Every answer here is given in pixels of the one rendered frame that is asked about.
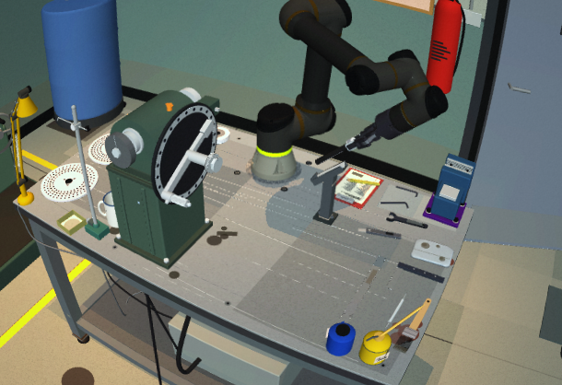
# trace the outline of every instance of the cup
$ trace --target cup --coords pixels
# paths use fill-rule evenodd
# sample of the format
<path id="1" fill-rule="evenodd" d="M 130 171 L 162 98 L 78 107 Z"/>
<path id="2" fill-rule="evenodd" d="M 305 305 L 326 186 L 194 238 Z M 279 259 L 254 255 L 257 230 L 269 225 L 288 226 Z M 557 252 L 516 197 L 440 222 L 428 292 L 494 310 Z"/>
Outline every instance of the cup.
<path id="1" fill-rule="evenodd" d="M 104 205 L 106 212 L 101 211 L 101 206 Z M 103 199 L 98 203 L 98 210 L 100 214 L 108 219 L 108 226 L 111 228 L 119 228 L 119 221 L 116 219 L 116 211 L 114 210 L 114 201 L 112 200 L 112 192 L 106 192 Z"/>

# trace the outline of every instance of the red clipboard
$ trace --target red clipboard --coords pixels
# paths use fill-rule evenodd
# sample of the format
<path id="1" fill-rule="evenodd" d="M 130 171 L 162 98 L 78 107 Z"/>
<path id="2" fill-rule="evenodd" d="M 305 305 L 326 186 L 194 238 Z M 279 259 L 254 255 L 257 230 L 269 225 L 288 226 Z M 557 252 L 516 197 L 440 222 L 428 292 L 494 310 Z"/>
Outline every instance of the red clipboard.
<path id="1" fill-rule="evenodd" d="M 346 172 L 345 174 L 343 174 L 343 176 L 342 176 L 341 178 L 339 178 L 339 180 L 336 181 L 336 183 L 334 184 L 334 189 L 335 189 L 335 190 L 336 190 L 336 186 L 337 186 L 339 183 L 341 183 L 341 181 L 343 181 L 343 180 L 345 179 L 345 176 L 346 176 L 347 174 L 349 174 L 351 171 L 355 171 L 355 172 L 358 172 L 358 173 L 360 173 L 360 174 L 367 175 L 367 176 L 369 176 L 369 177 L 371 177 L 371 178 L 374 178 L 374 179 L 378 180 L 378 181 L 380 182 L 380 186 L 381 186 L 381 183 L 383 182 L 383 179 L 380 179 L 380 178 L 378 178 L 378 177 L 374 177 L 374 176 L 372 176 L 372 175 L 369 175 L 369 174 L 366 173 L 366 172 L 362 172 L 362 171 L 357 170 L 357 169 L 349 168 L 349 169 L 347 170 L 347 172 Z M 364 201 L 362 204 L 359 204 L 359 203 L 357 203 L 357 202 L 353 202 L 352 204 L 349 204 L 349 202 L 346 202 L 346 201 L 344 201 L 343 199 L 337 198 L 337 197 L 336 197 L 336 193 L 334 194 L 334 199 L 335 199 L 335 201 L 343 202 L 344 204 L 349 204 L 349 205 L 354 206 L 355 208 L 361 210 L 362 207 L 364 207 L 365 204 L 367 204 L 367 202 L 369 201 L 369 199 L 370 199 L 370 198 L 373 196 L 373 194 L 377 191 L 377 189 L 380 188 L 380 186 L 373 186 L 373 187 L 375 187 L 375 188 L 372 189 L 372 190 L 369 192 L 369 196 L 367 196 L 367 199 L 365 199 L 365 201 Z"/>

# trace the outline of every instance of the purple base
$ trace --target purple base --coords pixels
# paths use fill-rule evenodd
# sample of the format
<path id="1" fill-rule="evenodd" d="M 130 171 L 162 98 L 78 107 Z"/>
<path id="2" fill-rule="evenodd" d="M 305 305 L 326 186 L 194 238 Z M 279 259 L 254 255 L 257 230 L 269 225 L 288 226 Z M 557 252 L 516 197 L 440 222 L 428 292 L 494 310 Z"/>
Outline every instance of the purple base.
<path id="1" fill-rule="evenodd" d="M 428 201 L 427 209 L 430 209 L 431 207 L 433 207 L 433 200 L 434 199 L 435 199 L 435 194 L 432 194 L 430 196 L 430 200 Z M 464 206 L 460 206 L 459 211 L 456 212 L 456 217 L 459 218 L 458 223 L 454 223 L 453 220 L 449 220 L 448 218 L 444 218 L 443 216 L 438 216 L 436 214 L 429 214 L 429 213 L 427 213 L 426 209 L 424 210 L 424 214 L 422 216 L 424 216 L 428 219 L 432 219 L 432 220 L 436 220 L 438 222 L 441 222 L 444 225 L 452 226 L 453 228 L 458 228 L 459 225 L 461 224 L 462 215 L 464 214 L 464 209 L 466 207 L 467 207 L 467 204 L 465 204 Z"/>

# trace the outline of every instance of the red cylinder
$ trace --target red cylinder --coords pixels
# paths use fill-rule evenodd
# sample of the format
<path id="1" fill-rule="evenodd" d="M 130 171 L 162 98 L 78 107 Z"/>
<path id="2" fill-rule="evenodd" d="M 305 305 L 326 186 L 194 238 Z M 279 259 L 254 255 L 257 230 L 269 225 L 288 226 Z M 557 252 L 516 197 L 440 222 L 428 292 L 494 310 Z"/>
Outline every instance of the red cylinder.
<path id="1" fill-rule="evenodd" d="M 461 5 L 453 0 L 439 0 L 435 6 L 430 38 L 427 79 L 431 86 L 441 88 L 444 94 L 452 89 L 461 25 Z"/>

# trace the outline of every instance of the yellow pot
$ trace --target yellow pot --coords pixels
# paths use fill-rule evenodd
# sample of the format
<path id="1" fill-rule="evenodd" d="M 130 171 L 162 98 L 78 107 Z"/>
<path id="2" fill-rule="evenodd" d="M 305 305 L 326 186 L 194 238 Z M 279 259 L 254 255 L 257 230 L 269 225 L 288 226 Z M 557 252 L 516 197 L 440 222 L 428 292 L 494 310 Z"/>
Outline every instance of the yellow pot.
<path id="1" fill-rule="evenodd" d="M 390 338 L 388 334 L 386 334 L 381 341 L 376 341 L 377 338 L 367 341 L 370 337 L 375 335 L 375 333 L 381 333 L 381 331 L 368 332 L 362 339 L 362 347 L 360 347 L 360 359 L 368 365 L 378 365 L 382 363 L 388 358 L 390 346 L 392 345 L 392 338 Z"/>

